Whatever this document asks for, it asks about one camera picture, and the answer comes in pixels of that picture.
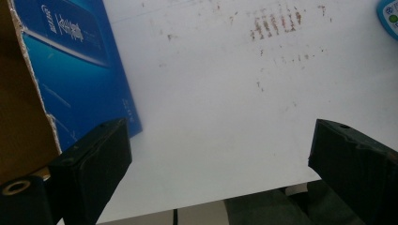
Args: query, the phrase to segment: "floor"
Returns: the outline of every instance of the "floor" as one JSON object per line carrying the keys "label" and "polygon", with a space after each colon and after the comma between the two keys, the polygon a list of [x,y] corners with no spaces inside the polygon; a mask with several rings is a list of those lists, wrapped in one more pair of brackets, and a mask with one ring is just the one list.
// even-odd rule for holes
{"label": "floor", "polygon": [[[173,224],[173,211],[121,219],[101,225],[159,225]],[[178,209],[178,225],[228,225],[223,201]]]}

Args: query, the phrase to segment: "dark fabric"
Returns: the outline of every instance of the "dark fabric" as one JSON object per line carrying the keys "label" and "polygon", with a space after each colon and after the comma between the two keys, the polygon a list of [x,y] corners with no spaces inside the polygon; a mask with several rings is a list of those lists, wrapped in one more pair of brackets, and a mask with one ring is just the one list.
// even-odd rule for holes
{"label": "dark fabric", "polygon": [[280,189],[225,200],[230,225],[363,225],[323,181],[308,183],[307,212]]}

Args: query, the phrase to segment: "bolt hole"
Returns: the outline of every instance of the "bolt hole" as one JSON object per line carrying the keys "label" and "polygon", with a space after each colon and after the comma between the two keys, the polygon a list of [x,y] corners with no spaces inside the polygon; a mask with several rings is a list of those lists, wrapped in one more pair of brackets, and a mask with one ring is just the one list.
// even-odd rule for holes
{"label": "bolt hole", "polygon": [[65,158],[64,160],[61,161],[61,163],[64,166],[70,166],[71,164],[73,164],[73,162],[74,162],[74,158],[73,157]]}
{"label": "bolt hole", "polygon": [[30,181],[22,180],[16,181],[3,189],[3,195],[14,195],[18,194],[30,186]]}

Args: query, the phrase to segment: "metal ring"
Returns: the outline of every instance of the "metal ring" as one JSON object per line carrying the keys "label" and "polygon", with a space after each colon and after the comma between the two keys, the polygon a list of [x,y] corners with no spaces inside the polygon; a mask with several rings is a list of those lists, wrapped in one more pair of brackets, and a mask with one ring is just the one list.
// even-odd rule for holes
{"label": "metal ring", "polygon": [[[17,189],[12,189],[18,185],[21,185],[21,187],[19,187]],[[14,195],[14,194],[23,192],[24,190],[26,190],[29,187],[30,187],[30,181],[28,181],[28,180],[16,181],[16,182],[4,187],[2,193],[3,193],[3,195]]]}

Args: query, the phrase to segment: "black plastic part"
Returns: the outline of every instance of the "black plastic part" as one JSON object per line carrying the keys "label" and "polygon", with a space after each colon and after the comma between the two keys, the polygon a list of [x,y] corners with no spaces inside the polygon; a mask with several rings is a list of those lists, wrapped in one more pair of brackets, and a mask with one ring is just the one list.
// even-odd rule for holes
{"label": "black plastic part", "polygon": [[65,223],[95,224],[131,163],[125,119],[94,128],[49,164]]}
{"label": "black plastic part", "polygon": [[355,129],[316,121],[309,166],[366,224],[398,224],[398,153]]}
{"label": "black plastic part", "polygon": [[54,225],[43,180],[26,176],[0,187],[0,224]]}

